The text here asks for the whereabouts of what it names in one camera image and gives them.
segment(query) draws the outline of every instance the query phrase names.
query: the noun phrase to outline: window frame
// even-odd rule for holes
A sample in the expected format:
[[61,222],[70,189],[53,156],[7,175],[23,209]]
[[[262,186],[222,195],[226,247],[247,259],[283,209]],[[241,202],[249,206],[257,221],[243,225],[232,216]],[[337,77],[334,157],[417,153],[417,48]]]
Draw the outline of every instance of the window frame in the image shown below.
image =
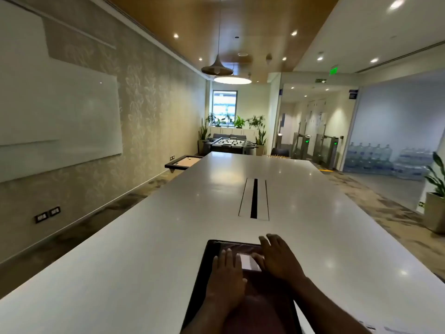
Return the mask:
[[234,118],[236,118],[236,111],[238,110],[238,90],[213,90],[212,92],[212,113],[213,113],[213,107],[214,107],[214,97],[215,97],[215,91],[226,91],[226,92],[231,92],[231,93],[235,93],[236,97],[235,97],[235,116]]

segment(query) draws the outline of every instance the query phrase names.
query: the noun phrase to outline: wooden ceiling panel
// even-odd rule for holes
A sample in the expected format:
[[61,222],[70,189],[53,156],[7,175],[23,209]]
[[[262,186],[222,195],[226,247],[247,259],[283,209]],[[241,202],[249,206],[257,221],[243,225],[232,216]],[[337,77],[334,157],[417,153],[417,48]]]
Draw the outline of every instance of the wooden ceiling panel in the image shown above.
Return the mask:
[[[108,0],[197,69],[214,62],[252,80],[292,71],[338,0]],[[298,30],[297,36],[291,36]],[[238,53],[247,53],[239,57]],[[266,63],[266,55],[272,61]]]

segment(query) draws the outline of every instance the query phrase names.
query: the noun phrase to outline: whiteboard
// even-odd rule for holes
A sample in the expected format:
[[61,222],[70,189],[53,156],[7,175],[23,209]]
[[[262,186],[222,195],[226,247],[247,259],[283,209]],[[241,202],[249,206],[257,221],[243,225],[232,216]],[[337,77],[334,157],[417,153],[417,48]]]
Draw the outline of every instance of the whiteboard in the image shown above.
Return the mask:
[[118,82],[49,57],[42,19],[0,0],[0,182],[122,153]]

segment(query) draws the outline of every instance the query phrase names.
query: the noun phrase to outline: white table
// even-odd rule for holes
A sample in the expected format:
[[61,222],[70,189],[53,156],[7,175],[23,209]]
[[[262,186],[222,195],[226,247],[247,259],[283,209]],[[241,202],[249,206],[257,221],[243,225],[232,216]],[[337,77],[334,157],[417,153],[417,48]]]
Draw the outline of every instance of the white table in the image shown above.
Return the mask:
[[[270,221],[238,216],[246,178]],[[0,332],[177,333],[207,240],[268,232],[353,315],[445,328],[445,285],[311,163],[211,153],[3,298]]]

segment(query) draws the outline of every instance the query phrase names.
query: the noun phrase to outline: stack of water bottles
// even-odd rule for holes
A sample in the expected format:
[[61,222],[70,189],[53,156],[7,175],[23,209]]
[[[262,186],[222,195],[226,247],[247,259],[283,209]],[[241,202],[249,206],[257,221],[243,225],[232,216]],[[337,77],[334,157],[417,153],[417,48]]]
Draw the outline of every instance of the stack of water bottles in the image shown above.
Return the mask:
[[389,144],[382,148],[377,146],[351,145],[348,147],[348,153],[344,162],[344,172],[368,173],[368,174],[386,174],[392,175],[393,166],[389,161],[392,155],[392,149]]
[[402,179],[423,180],[428,174],[427,165],[432,164],[432,151],[405,148],[394,163],[394,175]]

